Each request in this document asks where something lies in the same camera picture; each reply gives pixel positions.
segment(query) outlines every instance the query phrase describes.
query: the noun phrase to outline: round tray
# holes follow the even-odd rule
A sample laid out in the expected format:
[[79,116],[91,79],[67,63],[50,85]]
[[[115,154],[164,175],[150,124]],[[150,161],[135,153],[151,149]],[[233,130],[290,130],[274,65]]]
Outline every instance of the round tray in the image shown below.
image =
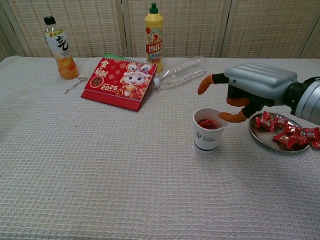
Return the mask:
[[[287,119],[289,124],[302,128],[302,126],[299,123],[293,121],[292,119],[290,119],[290,118],[288,118],[286,116],[283,116],[283,115],[277,114],[277,113],[273,113],[273,112],[270,112],[270,114],[273,117]],[[252,118],[249,121],[249,132],[250,132],[250,134],[257,141],[259,141],[261,144],[263,144],[263,145],[265,145],[265,146],[267,146],[267,147],[269,147],[271,149],[277,150],[277,151],[291,152],[291,153],[301,152],[303,150],[306,150],[309,147],[309,144],[303,145],[303,146],[295,144],[290,149],[290,148],[287,148],[285,145],[282,145],[281,143],[273,140],[273,137],[275,135],[280,134],[283,131],[283,129],[282,128],[276,128],[274,132],[270,132],[270,131],[268,131],[267,129],[265,129],[263,127],[257,128],[256,118],[257,117],[261,118],[262,115],[263,115],[263,113],[257,113],[254,116],[252,116]]]

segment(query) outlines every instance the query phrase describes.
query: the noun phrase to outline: plastic water bottle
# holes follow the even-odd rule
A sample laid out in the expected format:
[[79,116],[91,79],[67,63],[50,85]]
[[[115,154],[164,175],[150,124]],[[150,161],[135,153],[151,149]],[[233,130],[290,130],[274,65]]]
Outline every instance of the plastic water bottle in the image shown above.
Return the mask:
[[205,58],[194,56],[164,69],[153,78],[154,88],[173,88],[207,73]]

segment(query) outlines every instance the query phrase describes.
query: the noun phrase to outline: robot finger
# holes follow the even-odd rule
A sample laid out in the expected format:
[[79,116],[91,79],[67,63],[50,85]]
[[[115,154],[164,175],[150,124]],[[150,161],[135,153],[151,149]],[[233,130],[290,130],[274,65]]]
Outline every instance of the robot finger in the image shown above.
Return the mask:
[[226,103],[234,107],[244,107],[250,103],[250,99],[247,97],[227,98]]
[[237,114],[221,112],[218,116],[229,123],[242,123],[247,120],[246,116],[243,114],[242,111],[240,111]]
[[209,88],[209,86],[214,83],[214,81],[212,80],[212,76],[212,74],[208,75],[202,80],[198,87],[199,95],[203,94]]

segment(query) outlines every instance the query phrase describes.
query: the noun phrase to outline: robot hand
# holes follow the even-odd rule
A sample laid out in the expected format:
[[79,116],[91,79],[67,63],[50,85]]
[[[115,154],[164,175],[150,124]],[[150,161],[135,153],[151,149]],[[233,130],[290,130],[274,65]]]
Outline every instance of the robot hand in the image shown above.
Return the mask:
[[264,106],[286,105],[292,115],[320,125],[320,77],[300,83],[293,71],[247,63],[208,75],[199,85],[198,94],[203,94],[212,84],[228,84],[226,102],[243,107],[237,114],[220,113],[219,117],[227,122],[244,122]]

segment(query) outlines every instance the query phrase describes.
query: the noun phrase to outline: white paper cup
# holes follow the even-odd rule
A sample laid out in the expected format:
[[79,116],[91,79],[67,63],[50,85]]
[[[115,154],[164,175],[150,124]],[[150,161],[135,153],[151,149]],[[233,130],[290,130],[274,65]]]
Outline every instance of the white paper cup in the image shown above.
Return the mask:
[[[220,111],[213,108],[203,108],[196,111],[193,114],[193,143],[194,148],[201,153],[211,154],[213,153],[222,136],[225,126],[228,124],[227,121],[223,120],[218,116]],[[199,126],[198,122],[201,120],[208,119],[212,120],[217,124],[217,129],[206,129]]]

